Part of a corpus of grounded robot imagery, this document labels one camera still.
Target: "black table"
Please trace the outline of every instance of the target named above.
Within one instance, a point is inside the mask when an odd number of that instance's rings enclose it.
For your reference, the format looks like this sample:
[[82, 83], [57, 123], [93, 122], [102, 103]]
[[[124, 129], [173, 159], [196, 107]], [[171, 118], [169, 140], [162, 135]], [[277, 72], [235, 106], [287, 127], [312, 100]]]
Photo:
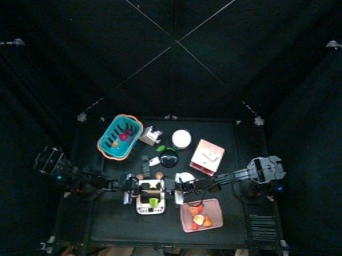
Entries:
[[[189, 172], [195, 178], [208, 177], [189, 167], [189, 160], [200, 139], [209, 141], [224, 148], [224, 155], [216, 174], [231, 173], [245, 168], [252, 158], [267, 156], [263, 128], [256, 126], [252, 120], [207, 120], [207, 119], [177, 119], [164, 120], [161, 118], [137, 119], [144, 127], [157, 126], [162, 131], [160, 144], [171, 146], [171, 135], [177, 129], [191, 132], [192, 142], [187, 149], [177, 151], [179, 163], [173, 168], [161, 165], [150, 167], [150, 175], [161, 171], [164, 175], [173, 177], [176, 173]], [[112, 178], [121, 175], [141, 173], [141, 156], [149, 158], [158, 155], [157, 144], [150, 147], [137, 141], [128, 158], [124, 161], [113, 161], [102, 158], [96, 148], [96, 142], [110, 123], [88, 120], [80, 123], [74, 139], [70, 162], [80, 168], [89, 167], [102, 172]], [[136, 213], [134, 202], [122, 205], [121, 192], [105, 192], [96, 200], [80, 200], [72, 195], [61, 198], [60, 210], [56, 222], [56, 243], [73, 244], [74, 246], [176, 246], [180, 248], [248, 248], [252, 241], [249, 232], [249, 216], [273, 216], [280, 236], [280, 224], [277, 219], [276, 204], [268, 200], [257, 199], [255, 203], [241, 200], [239, 197], [239, 185], [228, 184], [216, 193], [205, 193], [204, 198], [216, 198], [223, 214], [223, 226], [200, 232], [185, 233], [180, 223], [179, 207], [175, 205], [173, 197], [166, 195], [165, 212], [160, 215], [142, 216]], [[195, 194], [187, 201], [197, 200]]]

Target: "green object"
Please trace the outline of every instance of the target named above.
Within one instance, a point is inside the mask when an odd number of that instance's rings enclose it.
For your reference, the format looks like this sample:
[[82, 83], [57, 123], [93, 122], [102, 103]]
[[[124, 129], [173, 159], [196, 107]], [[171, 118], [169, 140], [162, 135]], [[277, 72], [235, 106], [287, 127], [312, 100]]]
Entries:
[[165, 145], [160, 145], [157, 148], [156, 148], [156, 152], [162, 152], [164, 150], [173, 150], [176, 151], [172, 147], [166, 147]]
[[165, 146], [164, 145], [160, 145], [157, 148], [156, 148], [156, 152], [162, 152], [165, 150]]
[[149, 205], [152, 208], [154, 208], [157, 206], [158, 203], [158, 199], [157, 198], [149, 198]]

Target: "cardboard box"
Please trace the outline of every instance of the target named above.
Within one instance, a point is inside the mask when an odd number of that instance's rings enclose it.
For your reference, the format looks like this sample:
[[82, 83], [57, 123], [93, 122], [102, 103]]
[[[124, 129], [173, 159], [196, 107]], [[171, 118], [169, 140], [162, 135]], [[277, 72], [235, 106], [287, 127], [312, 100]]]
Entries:
[[223, 154], [224, 148], [201, 139], [191, 158], [189, 166], [212, 176], [217, 171]]

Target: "black enclosure wall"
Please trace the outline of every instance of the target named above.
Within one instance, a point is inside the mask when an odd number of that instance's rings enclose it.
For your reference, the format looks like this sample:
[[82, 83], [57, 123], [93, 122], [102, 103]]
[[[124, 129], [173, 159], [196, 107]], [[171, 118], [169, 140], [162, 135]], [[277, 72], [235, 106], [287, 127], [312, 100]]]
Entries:
[[2, 1], [0, 253], [29, 255], [52, 233], [60, 191], [37, 152], [70, 151], [80, 113], [129, 113], [260, 116], [291, 252], [337, 255], [340, 11], [337, 0]]

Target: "teal basket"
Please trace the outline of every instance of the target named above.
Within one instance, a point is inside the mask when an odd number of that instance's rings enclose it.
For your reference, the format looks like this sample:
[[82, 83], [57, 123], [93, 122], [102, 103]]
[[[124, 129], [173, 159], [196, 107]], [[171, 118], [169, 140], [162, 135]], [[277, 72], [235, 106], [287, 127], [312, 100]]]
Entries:
[[134, 116], [117, 115], [97, 141], [97, 149], [102, 156], [110, 160], [124, 160], [130, 153], [141, 132], [142, 124]]

